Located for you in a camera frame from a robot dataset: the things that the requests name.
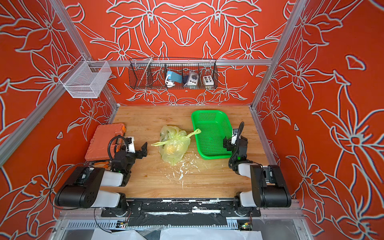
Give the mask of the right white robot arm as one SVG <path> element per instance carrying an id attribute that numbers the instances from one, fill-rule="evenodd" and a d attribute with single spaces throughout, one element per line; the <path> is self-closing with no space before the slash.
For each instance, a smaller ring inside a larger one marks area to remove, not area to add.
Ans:
<path id="1" fill-rule="evenodd" d="M 261 165 L 247 158 L 248 140 L 233 136 L 224 138 L 223 147 L 232 153 L 229 168 L 251 180 L 252 189 L 235 196 L 236 208 L 288 208 L 292 197 L 279 166 Z"/>

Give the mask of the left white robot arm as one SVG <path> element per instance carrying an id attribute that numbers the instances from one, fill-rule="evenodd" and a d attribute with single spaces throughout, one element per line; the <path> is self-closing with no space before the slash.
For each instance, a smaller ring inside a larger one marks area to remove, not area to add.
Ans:
<path id="1" fill-rule="evenodd" d="M 148 154 L 148 143 L 140 150 L 132 152 L 130 147 L 115 153 L 111 160 L 111 169 L 96 167 L 77 167 L 68 177 L 55 196 L 56 207 L 70 209 L 105 208 L 120 211 L 128 209 L 123 193 L 102 191 L 101 187 L 124 187 L 131 177 L 131 169 L 137 159 Z"/>

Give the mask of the yellow-green printed plastic bag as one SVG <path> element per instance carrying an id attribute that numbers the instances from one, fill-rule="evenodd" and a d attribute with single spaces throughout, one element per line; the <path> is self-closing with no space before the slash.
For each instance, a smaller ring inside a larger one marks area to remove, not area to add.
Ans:
<path id="1" fill-rule="evenodd" d="M 151 144 L 151 146 L 158 147 L 162 160 L 174 166 L 176 163 L 183 159 L 184 154 L 189 149 L 191 144 L 191 137 L 198 135 L 201 132 L 202 131 L 200 129 L 196 129 L 195 131 L 187 134 L 186 131 L 181 130 L 176 126 L 165 125 L 162 127 L 160 132 L 160 141 Z M 178 146 L 178 152 L 173 155 L 168 155 L 165 150 L 167 145 Z"/>

